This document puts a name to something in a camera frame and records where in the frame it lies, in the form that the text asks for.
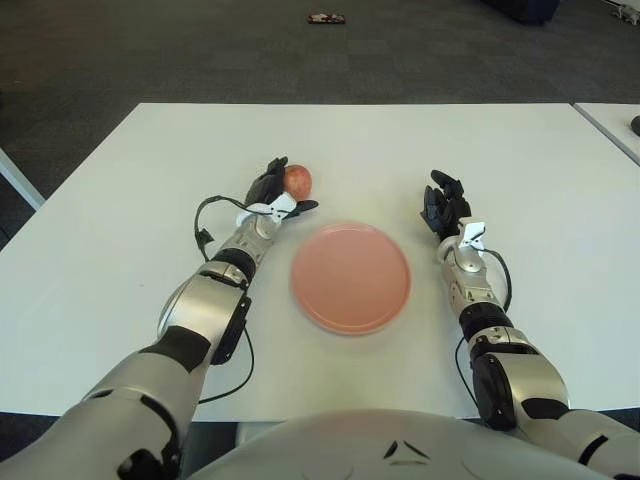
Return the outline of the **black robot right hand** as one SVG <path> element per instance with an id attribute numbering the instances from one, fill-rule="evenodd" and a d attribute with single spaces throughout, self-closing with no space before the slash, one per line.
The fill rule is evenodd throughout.
<path id="1" fill-rule="evenodd" d="M 472 216 L 471 208 L 460 180 L 439 170 L 432 170 L 430 176 L 437 187 L 426 186 L 420 216 L 439 240 L 444 241 L 460 233 L 460 220 Z"/>

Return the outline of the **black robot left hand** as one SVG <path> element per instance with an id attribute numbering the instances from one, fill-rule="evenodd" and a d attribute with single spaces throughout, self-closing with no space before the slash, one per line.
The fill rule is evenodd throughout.
<path id="1" fill-rule="evenodd" d="M 319 203 L 310 199 L 312 178 L 309 170 L 298 164 L 290 165 L 287 157 L 272 160 L 250 186 L 245 197 L 247 205 L 264 204 L 274 209 L 283 220 L 288 220 L 318 207 Z M 291 199 L 284 206 L 274 203 L 283 194 Z"/>

